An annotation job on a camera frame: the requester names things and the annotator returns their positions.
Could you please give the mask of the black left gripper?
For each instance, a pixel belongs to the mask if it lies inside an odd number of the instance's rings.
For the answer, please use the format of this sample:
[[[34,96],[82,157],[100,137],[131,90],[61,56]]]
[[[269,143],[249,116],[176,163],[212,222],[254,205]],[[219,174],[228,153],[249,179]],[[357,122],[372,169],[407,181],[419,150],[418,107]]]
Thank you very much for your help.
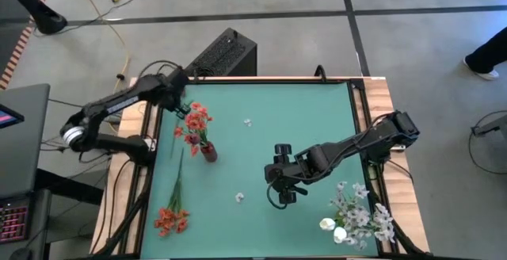
[[[184,118],[185,114],[189,114],[192,109],[192,102],[183,104],[183,111],[181,108],[181,96],[189,84],[189,77],[182,69],[177,69],[167,76],[166,81],[168,84],[166,108],[175,109],[176,116]]]

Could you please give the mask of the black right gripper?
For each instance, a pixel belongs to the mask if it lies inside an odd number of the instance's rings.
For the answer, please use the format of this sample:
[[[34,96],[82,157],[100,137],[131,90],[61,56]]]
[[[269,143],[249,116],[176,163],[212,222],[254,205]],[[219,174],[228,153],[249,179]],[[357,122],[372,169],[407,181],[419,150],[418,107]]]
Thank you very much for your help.
[[[306,179],[302,167],[297,162],[290,162],[292,146],[288,143],[278,143],[274,146],[273,164],[264,167],[267,184],[279,192],[279,202],[290,205],[297,202],[297,195],[306,196],[308,191],[295,185]]]

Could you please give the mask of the orange flower bunch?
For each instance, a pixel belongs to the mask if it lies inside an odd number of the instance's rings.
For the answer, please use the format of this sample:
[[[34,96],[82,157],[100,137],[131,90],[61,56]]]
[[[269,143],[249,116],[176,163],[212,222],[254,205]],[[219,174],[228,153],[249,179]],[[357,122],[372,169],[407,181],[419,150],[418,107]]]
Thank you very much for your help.
[[[173,185],[173,191],[169,200],[169,204],[165,208],[158,210],[158,218],[154,221],[154,228],[159,230],[158,236],[160,238],[168,237],[172,232],[181,234],[189,225],[190,213],[183,209],[182,205],[182,166],[183,154],[178,164],[177,177]]]
[[[208,124],[213,121],[213,117],[208,114],[208,109],[199,102],[191,101],[191,111],[185,117],[184,124],[173,130],[176,138],[182,138],[185,142],[185,136],[191,133],[197,133],[203,140],[211,142],[208,138]]]

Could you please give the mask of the black computer tower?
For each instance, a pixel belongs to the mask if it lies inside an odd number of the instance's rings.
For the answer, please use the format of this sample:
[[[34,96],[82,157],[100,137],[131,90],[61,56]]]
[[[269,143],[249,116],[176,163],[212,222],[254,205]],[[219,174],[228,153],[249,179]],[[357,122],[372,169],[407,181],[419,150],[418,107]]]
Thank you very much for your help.
[[[256,76],[257,43],[227,28],[186,68],[189,76]]]

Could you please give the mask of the wooden table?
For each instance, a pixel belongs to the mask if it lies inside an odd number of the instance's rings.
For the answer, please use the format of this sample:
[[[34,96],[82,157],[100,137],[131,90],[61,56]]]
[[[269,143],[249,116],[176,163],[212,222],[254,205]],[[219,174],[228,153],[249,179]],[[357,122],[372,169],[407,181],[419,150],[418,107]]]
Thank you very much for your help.
[[[320,82],[318,77],[200,77],[192,78],[198,85],[204,84],[248,84],[261,82],[295,82],[309,85]],[[394,110],[387,80],[384,77],[329,77],[327,82],[347,82],[353,88],[353,113],[357,115],[359,129],[383,113]],[[127,107],[120,118],[115,133],[119,137],[131,135],[153,135],[158,129],[162,114],[158,108],[142,101]],[[98,252],[106,244],[109,233],[113,233],[123,221],[127,210],[139,196],[146,179],[146,169],[139,169],[133,163],[126,163],[124,154],[114,155],[109,165],[107,180],[117,185],[116,189],[104,189],[97,224],[93,232],[90,251]],[[414,185],[409,179],[409,166],[406,154],[400,150],[391,153],[391,160],[380,173],[375,168],[368,169],[374,176],[373,188],[380,198],[387,202],[402,232],[413,245],[424,252],[429,251],[421,213],[417,204]]]

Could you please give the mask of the dark grey side table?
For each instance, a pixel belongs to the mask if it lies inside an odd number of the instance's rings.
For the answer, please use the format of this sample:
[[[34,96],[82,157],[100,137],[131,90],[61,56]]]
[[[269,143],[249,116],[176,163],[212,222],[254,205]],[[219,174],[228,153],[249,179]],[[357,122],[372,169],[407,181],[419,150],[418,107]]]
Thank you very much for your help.
[[[25,120],[0,128],[0,199],[33,190],[50,86],[38,84],[0,92],[0,104]]]

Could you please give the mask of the black stand leg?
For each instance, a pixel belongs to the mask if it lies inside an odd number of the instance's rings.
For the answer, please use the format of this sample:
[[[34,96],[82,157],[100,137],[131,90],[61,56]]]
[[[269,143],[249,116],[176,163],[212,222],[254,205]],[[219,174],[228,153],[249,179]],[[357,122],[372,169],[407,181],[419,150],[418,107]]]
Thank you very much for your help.
[[[55,34],[67,26],[67,19],[41,0],[17,0],[31,15],[43,34]]]

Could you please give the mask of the small lit display screen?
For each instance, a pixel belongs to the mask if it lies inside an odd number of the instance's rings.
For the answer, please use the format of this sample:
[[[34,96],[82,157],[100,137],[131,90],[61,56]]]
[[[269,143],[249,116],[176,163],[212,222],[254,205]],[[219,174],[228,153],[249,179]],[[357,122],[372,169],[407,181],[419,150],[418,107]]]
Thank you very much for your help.
[[[23,115],[0,104],[0,128],[7,128],[15,124],[20,124],[24,120],[25,117]]]

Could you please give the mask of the black mat striped border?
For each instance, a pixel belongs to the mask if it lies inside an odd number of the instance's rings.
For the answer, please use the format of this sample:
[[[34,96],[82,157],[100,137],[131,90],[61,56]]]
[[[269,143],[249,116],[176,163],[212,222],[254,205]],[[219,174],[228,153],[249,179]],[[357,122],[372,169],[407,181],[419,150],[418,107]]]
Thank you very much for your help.
[[[0,90],[7,89],[34,28],[17,0],[0,0]]]

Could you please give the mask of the pink backlit keyboard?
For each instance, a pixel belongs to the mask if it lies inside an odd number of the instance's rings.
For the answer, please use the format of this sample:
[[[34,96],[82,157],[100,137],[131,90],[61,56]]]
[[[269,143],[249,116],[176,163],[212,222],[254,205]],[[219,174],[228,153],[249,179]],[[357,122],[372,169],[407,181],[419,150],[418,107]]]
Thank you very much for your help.
[[[27,239],[29,225],[28,205],[0,206],[0,244]]]

